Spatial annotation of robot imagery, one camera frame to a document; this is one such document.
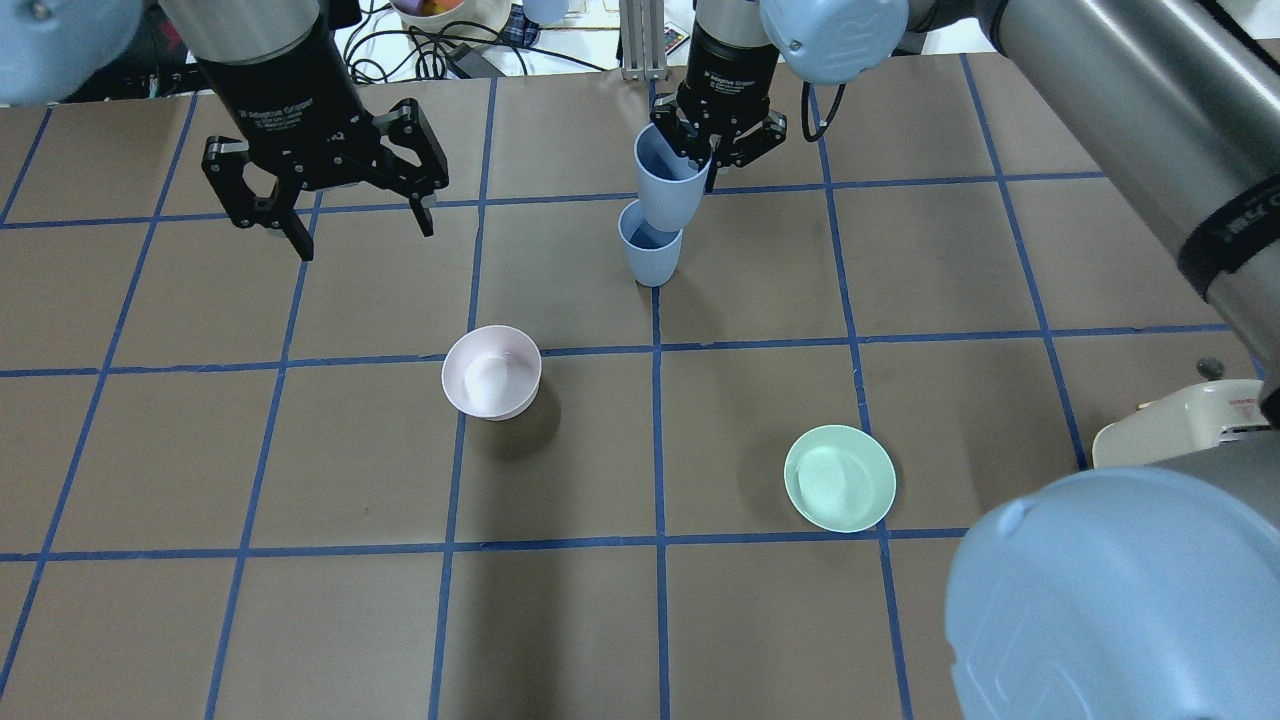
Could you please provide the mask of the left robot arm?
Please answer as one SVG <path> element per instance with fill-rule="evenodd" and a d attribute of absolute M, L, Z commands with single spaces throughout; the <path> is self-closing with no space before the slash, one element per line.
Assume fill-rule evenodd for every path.
<path fill-rule="evenodd" d="M 357 1 L 5 1 L 3 102 L 68 100 L 152 36 L 161 60 L 195 65 L 236 124 L 201 156 L 234 225 L 276 232 L 308 261 L 300 196 L 371 184 L 404 199 L 431 236 L 449 164 L 419 101 L 365 106 L 335 41 L 360 15 Z"/>

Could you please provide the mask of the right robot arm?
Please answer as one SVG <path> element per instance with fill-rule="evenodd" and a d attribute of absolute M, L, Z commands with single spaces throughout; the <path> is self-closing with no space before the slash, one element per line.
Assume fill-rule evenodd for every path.
<path fill-rule="evenodd" d="M 1015 65 L 895 58 L 732 172 L 657 293 L 673 719 L 957 719 L 982 514 L 1245 350 Z"/>

